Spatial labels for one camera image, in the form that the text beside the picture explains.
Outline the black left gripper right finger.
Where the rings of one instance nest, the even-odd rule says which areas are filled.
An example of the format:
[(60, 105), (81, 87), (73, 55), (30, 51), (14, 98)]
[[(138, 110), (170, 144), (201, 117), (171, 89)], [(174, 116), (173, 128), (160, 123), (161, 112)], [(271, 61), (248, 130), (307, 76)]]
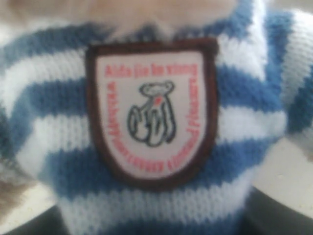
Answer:
[(242, 235), (312, 235), (313, 219), (253, 188), (246, 201)]

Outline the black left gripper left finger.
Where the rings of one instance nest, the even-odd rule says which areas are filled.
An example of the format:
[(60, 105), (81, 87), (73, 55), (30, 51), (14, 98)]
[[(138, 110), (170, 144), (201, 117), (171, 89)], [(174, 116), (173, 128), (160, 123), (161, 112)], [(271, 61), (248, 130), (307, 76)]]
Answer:
[(53, 206), (35, 218), (1, 235), (69, 235), (60, 210)]

